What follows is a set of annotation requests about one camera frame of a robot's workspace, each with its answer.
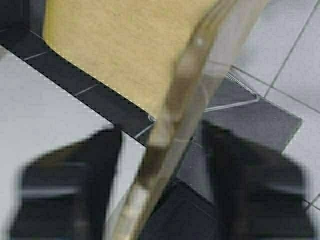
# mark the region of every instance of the dark floor tile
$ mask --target dark floor tile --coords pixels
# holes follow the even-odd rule
[[[232,130],[237,136],[282,152],[302,120],[261,99],[258,103],[207,112],[203,119]],[[202,125],[194,141],[202,144]]]
[[[152,124],[145,111],[102,83],[77,98],[133,138]]]
[[[209,102],[208,108],[252,101],[255,98],[249,91],[234,81],[225,79]]]
[[[15,27],[0,32],[0,45],[21,59],[49,50],[47,44],[40,37],[23,27]]]
[[[26,62],[72,95],[99,83],[52,50]]]
[[[220,240],[218,212],[179,183],[145,225],[140,240]]]
[[[207,161],[207,155],[203,147],[197,143],[191,143],[182,158],[176,177],[209,202],[214,203],[211,179],[213,172],[209,172]]]

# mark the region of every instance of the floor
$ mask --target floor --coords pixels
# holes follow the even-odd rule
[[[303,120],[284,154],[305,170],[320,229],[320,1],[271,0],[235,63],[261,96]]]
[[[303,119],[284,154],[305,169],[305,207],[320,229],[320,147],[317,146],[320,142],[320,105],[317,104],[320,102],[320,81],[317,79],[320,77],[319,2],[271,0],[234,67],[266,100]],[[34,57],[40,57],[44,52],[47,50],[39,49],[36,54],[27,52],[20,57],[31,63]],[[0,144],[8,146],[2,149],[1,156],[10,159],[10,164],[0,168],[3,177],[0,197],[4,206],[0,213],[0,228],[4,229],[10,220],[8,216],[12,216],[12,209],[19,204],[14,198],[17,193],[13,190],[18,182],[13,173],[32,161],[35,153],[40,155],[74,140],[82,140],[88,133],[110,123],[63,90],[62,83],[50,81],[1,46],[0,80],[4,82],[0,86],[0,101],[4,106],[0,110]],[[91,87],[102,89],[96,83],[88,82],[83,80],[83,85],[78,85],[77,94],[85,96],[84,91]],[[139,164],[145,148],[129,135],[125,136],[126,149],[122,159],[135,159],[133,165],[122,166],[123,172],[128,174],[127,171]]]

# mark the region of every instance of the chair seat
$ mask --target chair seat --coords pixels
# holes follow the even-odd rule
[[[217,2],[48,0],[44,39],[63,58],[157,117],[175,62]]]

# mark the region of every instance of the white floor tile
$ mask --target white floor tile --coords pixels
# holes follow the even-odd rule
[[[19,204],[21,167],[110,123],[4,48],[0,48],[0,103],[0,230],[6,234]],[[130,187],[144,151],[125,134],[119,166],[124,179],[119,180],[115,199]]]
[[[271,0],[254,26],[236,66],[271,84],[317,0]]]
[[[274,86],[320,111],[320,7]]]
[[[247,83],[247,85],[252,88],[256,93],[258,93],[260,96],[264,97],[266,92],[269,89],[269,86],[267,84],[264,84],[254,78],[252,78],[251,76],[240,72],[236,69],[234,69],[233,71],[236,72],[236,74],[238,74],[241,78],[243,78],[244,83]]]
[[[311,202],[320,193],[320,114],[274,89],[266,99],[303,119],[301,128],[284,153],[303,167],[306,200]]]
[[[310,217],[310,220],[313,224],[313,227],[315,229],[316,232],[316,236],[314,239],[319,239],[320,237],[320,210],[318,210],[315,207],[310,207],[310,209],[307,211],[307,214]]]

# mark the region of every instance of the blurry object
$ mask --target blurry object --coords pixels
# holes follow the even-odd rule
[[[11,238],[101,240],[121,145],[106,129],[28,166]]]
[[[301,167],[206,121],[202,136],[222,239],[314,239]]]
[[[156,116],[141,168],[112,230],[112,240],[138,239],[206,106],[267,2],[219,0],[195,27],[174,65],[173,80]],[[203,69],[209,53],[214,63],[213,74],[206,77]]]

